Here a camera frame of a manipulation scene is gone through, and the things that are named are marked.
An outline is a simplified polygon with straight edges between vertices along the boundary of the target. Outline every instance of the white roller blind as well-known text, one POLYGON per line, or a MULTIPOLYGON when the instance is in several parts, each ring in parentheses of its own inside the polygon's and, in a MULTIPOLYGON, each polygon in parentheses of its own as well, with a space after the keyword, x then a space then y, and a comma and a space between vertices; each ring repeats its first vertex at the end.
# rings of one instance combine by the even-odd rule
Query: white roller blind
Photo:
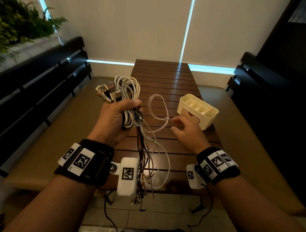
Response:
POLYGON ((61 33, 83 37, 90 59, 179 61, 191 0, 46 0, 61 33))
POLYGON ((255 55, 290 0, 195 0, 182 62, 236 67, 255 55))

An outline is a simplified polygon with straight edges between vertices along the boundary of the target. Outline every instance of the hand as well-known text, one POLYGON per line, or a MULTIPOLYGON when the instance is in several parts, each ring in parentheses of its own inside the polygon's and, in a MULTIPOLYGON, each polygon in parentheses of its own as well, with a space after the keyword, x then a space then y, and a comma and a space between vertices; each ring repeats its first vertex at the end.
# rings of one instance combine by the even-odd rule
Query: hand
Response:
POLYGON ((184 125, 184 129, 180 130, 177 127, 171 127, 171 130, 176 135, 178 140, 189 150, 193 151, 194 154, 199 154, 206 148, 211 147, 207 141, 203 131, 199 124, 191 121, 189 115, 179 115, 171 119, 175 124, 181 122, 184 125))
POLYGON ((104 103, 99 119, 87 138, 114 148, 130 132, 130 129, 121 129, 123 122, 122 112, 140 106, 140 100, 131 99, 124 99, 111 104, 104 103))

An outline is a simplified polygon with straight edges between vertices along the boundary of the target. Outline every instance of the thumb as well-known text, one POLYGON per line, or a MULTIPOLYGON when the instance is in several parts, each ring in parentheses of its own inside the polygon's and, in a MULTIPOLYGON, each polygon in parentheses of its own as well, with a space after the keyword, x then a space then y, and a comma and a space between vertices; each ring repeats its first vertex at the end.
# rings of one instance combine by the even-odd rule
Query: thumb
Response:
POLYGON ((122 101, 117 102, 117 108, 123 112, 125 110, 130 110, 137 108, 141 105, 140 100, 132 100, 132 99, 124 99, 122 101))
POLYGON ((172 132, 175 134, 175 136, 176 136, 178 139, 179 139, 179 138, 183 135, 183 133, 184 133, 184 131, 178 129, 178 128, 175 127, 175 126, 171 127, 171 130, 172 130, 172 132))

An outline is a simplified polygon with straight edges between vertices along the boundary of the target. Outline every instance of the wooden table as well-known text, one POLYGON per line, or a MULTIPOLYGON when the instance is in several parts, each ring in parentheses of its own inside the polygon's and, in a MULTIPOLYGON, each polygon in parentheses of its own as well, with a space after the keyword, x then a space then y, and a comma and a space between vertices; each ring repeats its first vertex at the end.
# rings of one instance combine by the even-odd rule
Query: wooden table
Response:
MULTIPOLYGON (((132 77, 135 77, 140 84, 140 99, 142 101, 144 119, 152 130, 164 124, 164 121, 154 119, 148 111, 148 99, 153 93, 161 94, 169 112, 169 117, 178 115, 177 107, 180 98, 191 93, 201 98, 198 87, 193 79, 192 73, 186 63, 162 62, 150 60, 136 60, 132 77)), ((162 99, 156 98, 152 101, 153 112, 158 117, 166 117, 166 110, 162 99)), ((186 165, 197 163, 196 156, 176 139, 171 131, 171 122, 163 130, 155 133, 157 141, 166 149, 170 159, 170 174, 165 185, 159 189, 162 193, 176 194, 202 194, 203 190, 192 190, 189 187, 186 165)), ((219 137, 213 125, 204 131, 205 136, 212 146, 222 148, 219 137)), ((123 157, 139 157, 137 149, 136 128, 133 127, 128 137, 115 147, 114 162, 121 162, 123 157)), ((159 164, 158 154, 152 155, 154 169, 160 168, 155 186, 161 185, 168 172, 168 160, 166 154, 161 154, 159 164)), ((113 189, 117 187, 118 176, 110 175, 102 189, 113 189)))

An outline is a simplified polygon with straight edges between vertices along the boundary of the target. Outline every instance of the bench backrest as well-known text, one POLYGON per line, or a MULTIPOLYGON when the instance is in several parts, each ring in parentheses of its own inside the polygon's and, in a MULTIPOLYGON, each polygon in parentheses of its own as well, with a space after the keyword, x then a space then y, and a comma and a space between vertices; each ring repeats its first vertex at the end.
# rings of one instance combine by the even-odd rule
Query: bench backrest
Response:
POLYGON ((50 125, 47 117, 91 78, 83 47, 82 37, 75 37, 0 73, 0 166, 43 122, 50 125))

